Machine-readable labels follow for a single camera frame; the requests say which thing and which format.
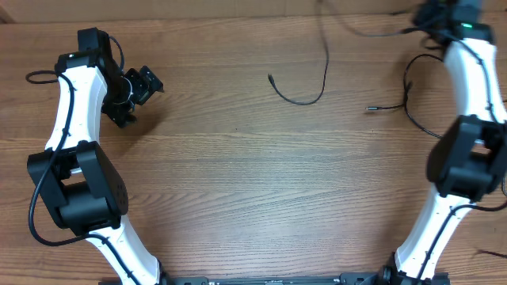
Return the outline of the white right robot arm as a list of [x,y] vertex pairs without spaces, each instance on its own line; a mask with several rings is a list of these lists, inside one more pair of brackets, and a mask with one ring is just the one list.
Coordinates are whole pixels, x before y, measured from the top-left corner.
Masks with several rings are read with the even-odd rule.
[[443,52],[456,120],[429,154],[431,189],[408,238],[365,284],[448,284],[436,272],[447,243],[467,213],[506,175],[506,110],[498,85],[494,33],[480,21],[480,1],[427,1],[407,33],[426,32]]

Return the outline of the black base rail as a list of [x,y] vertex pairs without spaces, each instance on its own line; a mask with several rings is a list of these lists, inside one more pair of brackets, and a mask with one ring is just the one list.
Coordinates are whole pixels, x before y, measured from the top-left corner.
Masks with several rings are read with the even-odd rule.
[[307,277],[288,277],[288,278],[237,278],[237,279],[208,279],[206,277],[182,277],[182,278],[162,278],[160,284],[168,285],[375,285],[375,284],[443,284],[449,285],[451,282],[447,273],[439,273],[433,277],[433,280],[413,281],[406,277],[381,276],[379,273],[366,272],[348,272],[339,276],[307,276]]

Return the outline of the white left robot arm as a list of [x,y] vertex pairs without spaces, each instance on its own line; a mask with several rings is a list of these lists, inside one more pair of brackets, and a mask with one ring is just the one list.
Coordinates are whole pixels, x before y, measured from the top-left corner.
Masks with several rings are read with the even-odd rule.
[[118,127],[135,122],[133,111],[163,84],[147,67],[124,70],[98,28],[78,31],[78,50],[62,54],[50,74],[59,83],[55,126],[44,151],[31,154],[35,185],[29,204],[31,235],[51,247],[88,241],[119,276],[119,284],[169,284],[159,259],[146,249],[128,217],[128,192],[102,150],[101,117]]

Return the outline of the brown cardboard wall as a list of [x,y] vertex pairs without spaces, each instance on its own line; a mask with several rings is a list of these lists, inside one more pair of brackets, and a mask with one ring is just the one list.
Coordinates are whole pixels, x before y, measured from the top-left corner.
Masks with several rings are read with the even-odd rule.
[[421,0],[1,0],[3,24],[412,12]]

